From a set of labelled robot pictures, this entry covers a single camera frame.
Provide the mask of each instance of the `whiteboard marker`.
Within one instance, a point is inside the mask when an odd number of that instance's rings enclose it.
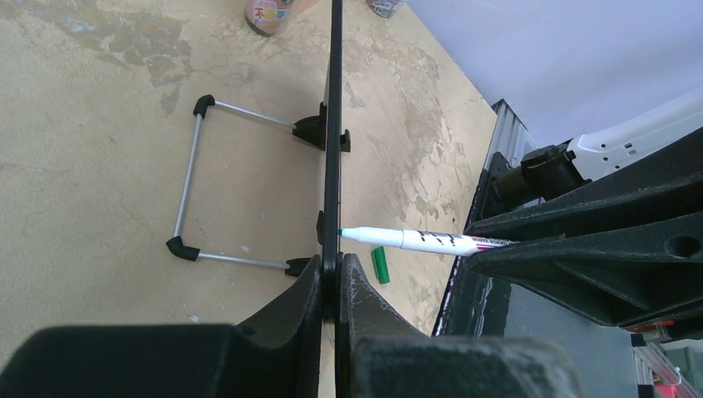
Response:
[[[356,240],[371,245],[400,247],[405,250],[426,251],[440,255],[472,255],[479,251],[516,243],[512,240],[479,238],[476,236],[443,234],[415,230],[387,230],[360,226],[342,228],[342,238]]]

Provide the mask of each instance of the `plastic container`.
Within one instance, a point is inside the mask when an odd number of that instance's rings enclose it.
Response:
[[[244,11],[247,25],[264,37],[281,32],[296,0],[249,0]]]
[[[369,3],[369,7],[378,15],[383,18],[390,18],[395,15],[398,10],[403,7],[406,0],[366,0]]]

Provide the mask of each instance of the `table surface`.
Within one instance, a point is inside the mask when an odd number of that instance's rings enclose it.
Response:
[[[291,122],[314,115],[330,3],[270,39],[242,1],[0,3],[0,363],[68,323],[238,323],[283,272],[174,258],[197,98]],[[342,225],[459,232],[496,115],[409,8],[345,2]],[[283,261],[320,251],[323,153],[289,131],[208,113],[182,233],[210,252]],[[453,258],[386,251],[380,293],[429,333]],[[325,327],[331,338],[330,326]],[[323,344],[320,396],[333,391]]]

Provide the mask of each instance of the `beige tabletop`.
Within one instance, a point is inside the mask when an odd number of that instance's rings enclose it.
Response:
[[[68,323],[238,323],[294,279],[168,253],[204,94],[295,122],[317,113],[330,3],[270,39],[241,0],[0,0],[0,363]],[[460,231],[495,114],[409,8],[345,1],[342,225]],[[183,239],[285,261],[320,251],[323,153],[212,110]],[[453,261],[386,251],[381,294],[429,333]],[[320,396],[333,391],[323,341]]]

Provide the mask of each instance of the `red object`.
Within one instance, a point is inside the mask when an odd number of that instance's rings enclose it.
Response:
[[[654,386],[664,398],[676,398],[676,386]]]

